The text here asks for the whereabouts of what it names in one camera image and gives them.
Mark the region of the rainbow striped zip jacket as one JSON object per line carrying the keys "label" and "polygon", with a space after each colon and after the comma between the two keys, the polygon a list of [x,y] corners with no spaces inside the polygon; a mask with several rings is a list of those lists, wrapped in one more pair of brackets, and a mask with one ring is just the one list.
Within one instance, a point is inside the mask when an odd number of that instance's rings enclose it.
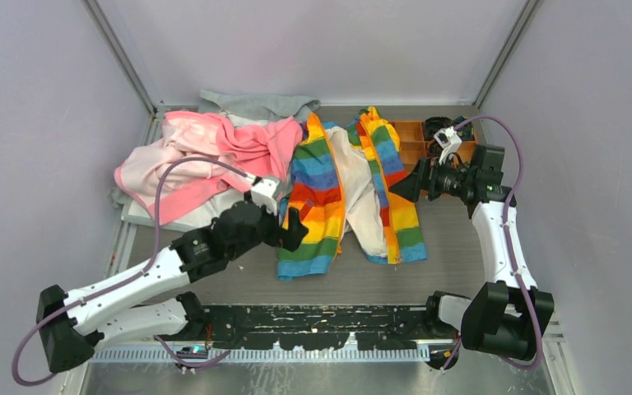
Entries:
{"label": "rainbow striped zip jacket", "polygon": [[302,130],[290,163],[292,191],[282,206],[300,212],[308,234],[296,251],[279,250],[277,278],[327,273],[347,232],[372,263],[426,260],[415,204],[389,190],[407,176],[393,124],[370,106],[345,127],[311,114]]}

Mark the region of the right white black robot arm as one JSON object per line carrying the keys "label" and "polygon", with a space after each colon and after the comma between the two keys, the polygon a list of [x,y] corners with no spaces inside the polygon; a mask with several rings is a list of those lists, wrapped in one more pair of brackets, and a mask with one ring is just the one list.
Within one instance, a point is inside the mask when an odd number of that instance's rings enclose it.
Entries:
{"label": "right white black robot arm", "polygon": [[514,189],[502,184],[504,148],[476,146],[469,164],[419,160],[389,192],[416,202],[442,195],[467,208],[481,245],[485,282],[473,298],[442,291],[428,301],[425,330],[437,338],[458,332],[456,347],[498,356],[519,369],[541,363],[542,337],[554,313],[552,294],[538,289],[517,231]]}

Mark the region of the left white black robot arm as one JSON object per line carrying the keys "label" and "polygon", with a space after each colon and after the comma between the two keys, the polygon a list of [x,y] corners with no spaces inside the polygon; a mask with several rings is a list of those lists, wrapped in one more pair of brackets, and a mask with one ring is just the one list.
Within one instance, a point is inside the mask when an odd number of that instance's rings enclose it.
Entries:
{"label": "left white black robot arm", "polygon": [[280,222],[266,207],[238,202],[139,268],[77,289],[45,288],[36,322],[49,372],[73,369],[135,335],[198,339],[207,329],[207,317],[196,298],[179,295],[157,306],[142,306],[142,301],[223,271],[260,244],[296,251],[309,233],[304,219],[310,210],[309,205],[291,207]]}

